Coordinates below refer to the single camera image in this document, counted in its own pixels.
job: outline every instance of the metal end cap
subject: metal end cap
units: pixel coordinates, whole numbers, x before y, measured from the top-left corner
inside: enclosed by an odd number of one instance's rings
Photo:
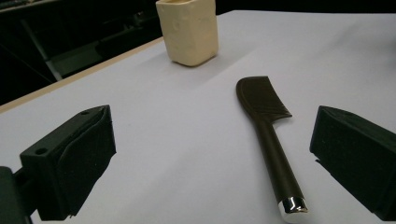
[[[278,204],[280,214],[288,223],[301,223],[308,220],[308,208],[303,198],[289,197]]]

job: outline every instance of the white tabletop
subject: white tabletop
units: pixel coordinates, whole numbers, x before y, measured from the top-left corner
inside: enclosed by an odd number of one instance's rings
[[[395,24],[390,14],[220,15],[219,54],[201,66],[170,62],[160,41],[0,114],[0,164],[17,171],[34,142],[79,111],[110,105],[118,153],[64,223],[284,223],[235,93],[240,78],[268,76],[293,115],[276,132],[312,212],[307,223],[383,223],[309,144],[320,105],[396,132]]]

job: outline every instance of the beige cup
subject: beige cup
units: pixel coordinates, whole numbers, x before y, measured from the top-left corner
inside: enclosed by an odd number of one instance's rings
[[[196,66],[219,50],[215,0],[160,0],[156,2],[169,58]]]

